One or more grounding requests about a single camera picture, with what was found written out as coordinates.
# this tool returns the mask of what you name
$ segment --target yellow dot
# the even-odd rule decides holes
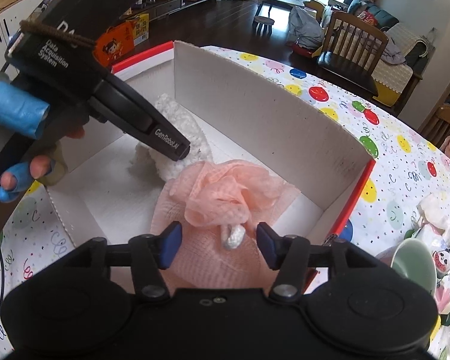
[[[370,178],[367,180],[365,187],[363,188],[361,197],[368,203],[373,203],[377,200],[377,188],[375,188],[375,184]]]
[[[329,107],[320,108],[320,111],[322,111],[328,117],[332,118],[335,122],[338,120],[337,112],[335,112],[331,108]]]
[[[285,89],[297,96],[300,96],[302,94],[302,88],[300,88],[300,86],[298,85],[294,84],[285,85]]]
[[[428,148],[430,149],[430,150],[432,150],[433,152],[435,151],[435,150],[437,150],[437,148],[435,147],[435,146],[433,146],[430,142],[428,142],[427,141],[427,146],[428,146]]]
[[[412,148],[410,147],[410,144],[408,143],[408,141],[405,139],[405,137],[403,135],[397,136],[397,142],[398,142],[398,145],[400,146],[400,148],[405,153],[409,153],[409,152],[412,151]]]
[[[248,52],[243,52],[240,54],[241,59],[245,59],[246,61],[256,61],[258,57],[254,54],[249,54]]]
[[[29,193],[35,192],[39,186],[41,186],[38,181],[34,181],[32,185],[30,185],[30,188],[28,188],[27,192],[25,192],[25,195],[28,195]]]

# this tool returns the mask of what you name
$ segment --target blue dot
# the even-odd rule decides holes
[[[304,79],[307,76],[307,74],[304,71],[295,68],[290,70],[290,75],[294,76],[297,79]]]
[[[350,222],[350,219],[347,220],[345,227],[343,228],[342,232],[338,236],[341,239],[346,239],[348,242],[352,241],[353,237],[353,225]]]

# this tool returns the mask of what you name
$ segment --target wooden floor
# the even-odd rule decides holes
[[[262,15],[268,15],[268,6]],[[270,17],[275,20],[271,36],[256,35],[252,21],[257,4],[252,1],[210,0],[150,23],[150,37],[124,58],[167,41],[181,40],[199,47],[214,45],[264,56],[294,68],[314,74],[316,63],[292,53],[285,46],[290,11],[273,7]]]

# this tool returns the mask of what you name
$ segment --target red dot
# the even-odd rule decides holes
[[[365,111],[363,111],[363,115],[365,116],[365,119],[368,120],[370,123],[374,124],[375,126],[378,125],[379,123],[378,116],[373,111],[366,108]]]
[[[324,88],[320,88],[319,86],[312,86],[310,87],[310,89],[308,89],[308,93],[313,99],[317,101],[328,101],[328,93],[324,90]]]
[[[432,164],[431,162],[427,162],[427,168],[433,177],[437,177],[437,170],[435,169],[434,164]]]

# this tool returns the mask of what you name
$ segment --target cardboard carton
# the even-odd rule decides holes
[[[135,46],[148,39],[150,23],[148,13],[139,14],[128,19],[128,21],[131,22],[133,27],[133,44]]]
[[[262,164],[301,190],[274,225],[322,244],[344,228],[375,161],[327,115],[267,79],[192,45],[158,46],[113,66],[150,102],[162,93],[196,115],[214,160]],[[164,186],[152,161],[131,164],[137,140],[91,120],[62,140],[70,173],[48,189],[72,242],[126,243],[149,231]]]
[[[132,23],[126,21],[111,27],[97,40],[94,56],[105,67],[114,64],[124,54],[133,50]]]

